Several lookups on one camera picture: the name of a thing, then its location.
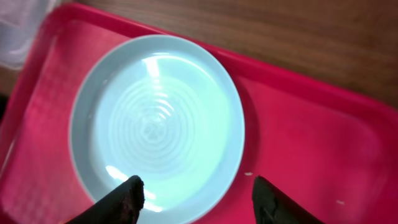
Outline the red serving tray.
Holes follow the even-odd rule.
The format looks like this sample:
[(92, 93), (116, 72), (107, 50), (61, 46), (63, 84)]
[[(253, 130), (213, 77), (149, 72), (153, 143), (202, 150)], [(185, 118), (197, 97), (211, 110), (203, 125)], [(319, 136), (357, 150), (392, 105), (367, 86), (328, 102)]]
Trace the red serving tray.
[[(161, 30), (77, 3), (39, 29), (1, 121), (1, 222), (61, 223), (88, 207), (67, 161), (67, 114), (112, 47)], [(256, 175), (327, 223), (397, 222), (397, 111), (212, 45), (243, 96), (237, 179), (200, 223), (254, 223)]]

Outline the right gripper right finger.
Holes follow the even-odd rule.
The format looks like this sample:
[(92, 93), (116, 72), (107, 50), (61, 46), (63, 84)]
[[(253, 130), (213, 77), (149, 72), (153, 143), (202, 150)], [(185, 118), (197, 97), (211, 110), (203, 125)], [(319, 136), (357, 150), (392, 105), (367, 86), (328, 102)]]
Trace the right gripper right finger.
[(257, 224), (322, 224), (262, 176), (254, 179), (252, 204)]

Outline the light blue plate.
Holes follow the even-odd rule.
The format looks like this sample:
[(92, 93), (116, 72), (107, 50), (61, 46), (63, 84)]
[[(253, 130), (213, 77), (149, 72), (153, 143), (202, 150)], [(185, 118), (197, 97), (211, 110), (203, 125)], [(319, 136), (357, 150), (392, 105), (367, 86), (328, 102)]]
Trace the light blue plate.
[(75, 98), (69, 145), (89, 198), (144, 183), (140, 223), (193, 223), (226, 195), (243, 158), (241, 99), (206, 49), (144, 35), (110, 50)]

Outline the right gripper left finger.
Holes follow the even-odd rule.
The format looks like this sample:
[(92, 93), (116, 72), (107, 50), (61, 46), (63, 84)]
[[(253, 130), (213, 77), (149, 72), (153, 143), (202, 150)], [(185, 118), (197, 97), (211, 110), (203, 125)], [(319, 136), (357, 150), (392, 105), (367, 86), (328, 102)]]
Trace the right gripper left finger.
[(144, 200), (144, 183), (134, 175), (67, 224), (136, 224)]

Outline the clear plastic bin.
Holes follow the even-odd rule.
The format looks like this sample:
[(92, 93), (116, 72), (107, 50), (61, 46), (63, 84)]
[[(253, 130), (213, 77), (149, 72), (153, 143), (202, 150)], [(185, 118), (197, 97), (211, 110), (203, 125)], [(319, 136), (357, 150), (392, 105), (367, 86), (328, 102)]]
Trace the clear plastic bin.
[(1, 0), (1, 65), (19, 69), (41, 22), (61, 0)]

